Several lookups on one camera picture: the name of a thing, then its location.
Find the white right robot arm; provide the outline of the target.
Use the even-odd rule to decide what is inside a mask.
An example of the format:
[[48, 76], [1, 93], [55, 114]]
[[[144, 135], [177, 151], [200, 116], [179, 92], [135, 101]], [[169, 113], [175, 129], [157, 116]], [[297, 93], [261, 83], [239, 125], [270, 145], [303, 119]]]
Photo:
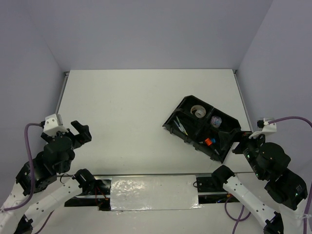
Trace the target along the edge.
[[238, 176], [222, 165], [212, 173], [212, 186], [232, 194], [257, 219], [265, 234], [310, 234], [311, 193], [305, 181], [288, 169], [291, 158], [283, 148], [266, 142], [265, 135], [251, 132], [238, 135], [234, 154], [243, 154], [257, 179], [266, 181], [264, 189], [278, 204], [274, 210], [256, 197]]

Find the orange cap black highlighter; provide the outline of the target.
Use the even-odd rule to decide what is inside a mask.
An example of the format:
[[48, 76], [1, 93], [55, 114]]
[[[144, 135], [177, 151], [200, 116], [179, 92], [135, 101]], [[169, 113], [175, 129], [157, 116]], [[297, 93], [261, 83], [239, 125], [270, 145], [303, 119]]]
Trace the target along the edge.
[[212, 142], [209, 138], [205, 139], [205, 143], [206, 143], [208, 146], [210, 146], [210, 145], [213, 144], [213, 142]]

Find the small clear tape roll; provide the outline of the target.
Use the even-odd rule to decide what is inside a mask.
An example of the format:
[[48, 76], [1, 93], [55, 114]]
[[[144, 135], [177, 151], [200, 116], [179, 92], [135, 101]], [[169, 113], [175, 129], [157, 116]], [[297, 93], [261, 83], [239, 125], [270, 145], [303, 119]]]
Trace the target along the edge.
[[205, 116], [205, 112], [202, 111], [202, 110], [196, 110], [195, 116], [196, 116], [197, 118], [203, 118], [203, 117]]

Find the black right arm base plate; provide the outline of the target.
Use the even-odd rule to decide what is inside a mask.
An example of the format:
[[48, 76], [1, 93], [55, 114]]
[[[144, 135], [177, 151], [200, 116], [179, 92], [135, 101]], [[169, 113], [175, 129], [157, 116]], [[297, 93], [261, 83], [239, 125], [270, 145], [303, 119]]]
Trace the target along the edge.
[[214, 184], [211, 176], [196, 177], [193, 187], [197, 189], [199, 195], [225, 195], [227, 192]]

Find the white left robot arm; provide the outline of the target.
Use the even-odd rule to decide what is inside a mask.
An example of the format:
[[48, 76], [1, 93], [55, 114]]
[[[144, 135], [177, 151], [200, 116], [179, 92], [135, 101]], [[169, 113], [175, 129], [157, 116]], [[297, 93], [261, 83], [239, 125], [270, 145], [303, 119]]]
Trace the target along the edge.
[[78, 170], [62, 187], [40, 196], [57, 176], [68, 172], [75, 159], [74, 150], [92, 140], [88, 125], [72, 121], [78, 134], [65, 128], [55, 115], [49, 116], [37, 126], [43, 129], [41, 138], [46, 142], [43, 150], [32, 157], [29, 146], [29, 123], [24, 129], [28, 161], [23, 165], [13, 189], [0, 209], [2, 234], [30, 234], [33, 227], [65, 201], [84, 193], [91, 194], [96, 187], [94, 176], [87, 169]]

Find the large clear tape roll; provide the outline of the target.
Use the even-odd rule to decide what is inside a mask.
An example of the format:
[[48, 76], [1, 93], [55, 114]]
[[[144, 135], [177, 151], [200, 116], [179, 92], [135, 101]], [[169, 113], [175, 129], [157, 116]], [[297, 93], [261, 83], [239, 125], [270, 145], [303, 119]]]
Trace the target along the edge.
[[191, 107], [190, 113], [197, 118], [203, 118], [206, 115], [206, 109], [201, 105], [194, 105]]

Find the green thin pen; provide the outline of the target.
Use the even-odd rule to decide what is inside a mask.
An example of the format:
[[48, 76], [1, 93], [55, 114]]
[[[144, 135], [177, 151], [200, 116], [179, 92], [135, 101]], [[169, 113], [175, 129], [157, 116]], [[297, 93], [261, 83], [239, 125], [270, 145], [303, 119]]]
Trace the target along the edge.
[[178, 127], [178, 129], [179, 129], [181, 132], [185, 133], [185, 130], [184, 130], [184, 128], [182, 127], [181, 124], [179, 124], [176, 120], [174, 120], [174, 123], [175, 123], [175, 125]]

